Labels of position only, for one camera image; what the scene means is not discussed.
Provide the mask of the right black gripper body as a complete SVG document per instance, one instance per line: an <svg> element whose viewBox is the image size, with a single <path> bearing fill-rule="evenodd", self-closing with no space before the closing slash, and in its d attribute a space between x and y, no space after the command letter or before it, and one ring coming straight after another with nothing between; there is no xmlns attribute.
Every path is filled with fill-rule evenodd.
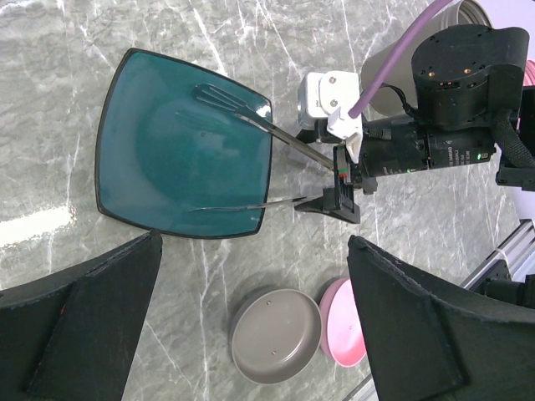
<svg viewBox="0 0 535 401"><path fill-rule="evenodd" d="M340 145L334 148L334 167L341 185L372 195L377 191L379 177L431 168L427 133L409 116L365 123L359 161L353 162Z"/></svg>

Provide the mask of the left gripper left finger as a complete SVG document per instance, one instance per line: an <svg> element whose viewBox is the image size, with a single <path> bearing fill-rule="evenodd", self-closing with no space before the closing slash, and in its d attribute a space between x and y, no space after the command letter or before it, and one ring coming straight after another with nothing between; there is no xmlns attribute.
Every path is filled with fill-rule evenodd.
<svg viewBox="0 0 535 401"><path fill-rule="evenodd" d="M3 400L120 400L160 270L149 231L1 292Z"/></svg>

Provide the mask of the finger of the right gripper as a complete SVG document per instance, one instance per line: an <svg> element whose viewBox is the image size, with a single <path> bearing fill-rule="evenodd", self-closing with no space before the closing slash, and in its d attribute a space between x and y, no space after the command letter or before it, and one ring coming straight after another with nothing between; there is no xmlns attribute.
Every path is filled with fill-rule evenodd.
<svg viewBox="0 0 535 401"><path fill-rule="evenodd" d="M327 131L327 123L326 119L317 119L312 129L301 129L296 138L305 144L329 144L330 133Z"/></svg>
<svg viewBox="0 0 535 401"><path fill-rule="evenodd" d="M323 189L323 194L294 207L295 211L321 214L346 223L360 223L360 208L354 203L352 186Z"/></svg>

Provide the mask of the pink round lid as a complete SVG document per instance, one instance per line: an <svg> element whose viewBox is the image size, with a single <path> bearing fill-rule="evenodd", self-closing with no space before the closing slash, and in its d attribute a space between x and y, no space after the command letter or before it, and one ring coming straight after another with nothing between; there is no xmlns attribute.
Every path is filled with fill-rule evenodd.
<svg viewBox="0 0 535 401"><path fill-rule="evenodd" d="M366 356L366 347L350 279L339 278L330 284L319 309L322 351L343 368L356 366Z"/></svg>

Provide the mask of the grey round lid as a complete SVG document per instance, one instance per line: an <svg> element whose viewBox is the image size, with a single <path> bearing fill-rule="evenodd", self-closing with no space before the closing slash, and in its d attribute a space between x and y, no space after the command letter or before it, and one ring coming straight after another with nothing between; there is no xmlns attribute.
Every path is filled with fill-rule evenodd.
<svg viewBox="0 0 535 401"><path fill-rule="evenodd" d="M252 383L283 383L310 364L323 329L319 306L309 295L293 288L260 287L242 299L229 323L231 358Z"/></svg>

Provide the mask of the pink cylindrical container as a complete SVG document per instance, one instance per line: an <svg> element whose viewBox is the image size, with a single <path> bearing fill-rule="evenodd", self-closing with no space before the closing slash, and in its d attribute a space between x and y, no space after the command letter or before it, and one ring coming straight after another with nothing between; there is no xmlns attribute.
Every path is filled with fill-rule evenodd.
<svg viewBox="0 0 535 401"><path fill-rule="evenodd" d="M529 59L526 62L523 85L525 87L535 85L535 61L534 60Z"/></svg>

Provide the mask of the teal square plate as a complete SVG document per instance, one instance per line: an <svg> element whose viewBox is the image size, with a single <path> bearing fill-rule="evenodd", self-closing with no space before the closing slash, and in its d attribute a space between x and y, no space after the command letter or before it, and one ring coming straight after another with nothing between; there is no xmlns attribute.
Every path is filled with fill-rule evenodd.
<svg viewBox="0 0 535 401"><path fill-rule="evenodd" d="M130 48L106 95L95 149L99 211L172 236L227 239L259 232L273 139L196 97L210 84L266 121L268 98L193 63Z"/></svg>

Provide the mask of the metal tongs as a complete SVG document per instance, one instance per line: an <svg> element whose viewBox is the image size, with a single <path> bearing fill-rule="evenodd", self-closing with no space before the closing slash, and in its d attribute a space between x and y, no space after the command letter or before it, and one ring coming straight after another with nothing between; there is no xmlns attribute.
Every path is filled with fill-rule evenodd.
<svg viewBox="0 0 535 401"><path fill-rule="evenodd" d="M192 93L195 99L203 104L207 104L212 108L218 109L219 111L224 111L234 115L246 123L259 128L261 131L281 140L284 144L289 145L301 154L306 155L309 159L319 163L326 169L334 171L334 162L330 158L304 144L286 131L278 128L275 124L267 121L257 111L251 109L245 101L239 99L237 96L232 95L213 84L197 84L192 90ZM314 197L317 196L298 196L294 198L265 202L262 204L244 206L205 206L194 209L194 211L242 211L265 209L268 207L281 206L285 204L299 205L305 201L312 200Z"/></svg>

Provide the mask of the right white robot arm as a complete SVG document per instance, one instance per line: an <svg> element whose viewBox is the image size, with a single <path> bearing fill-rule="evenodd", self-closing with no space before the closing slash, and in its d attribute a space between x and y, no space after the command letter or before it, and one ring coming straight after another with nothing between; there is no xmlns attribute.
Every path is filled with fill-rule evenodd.
<svg viewBox="0 0 535 401"><path fill-rule="evenodd" d="M534 189L534 89L523 85L529 36L522 28L457 25L414 51L416 102L403 113L367 121L352 160L323 121L299 133L334 146L334 185L298 205L351 224L360 221L354 192L370 195L382 176L488 162L501 156L496 182Z"/></svg>

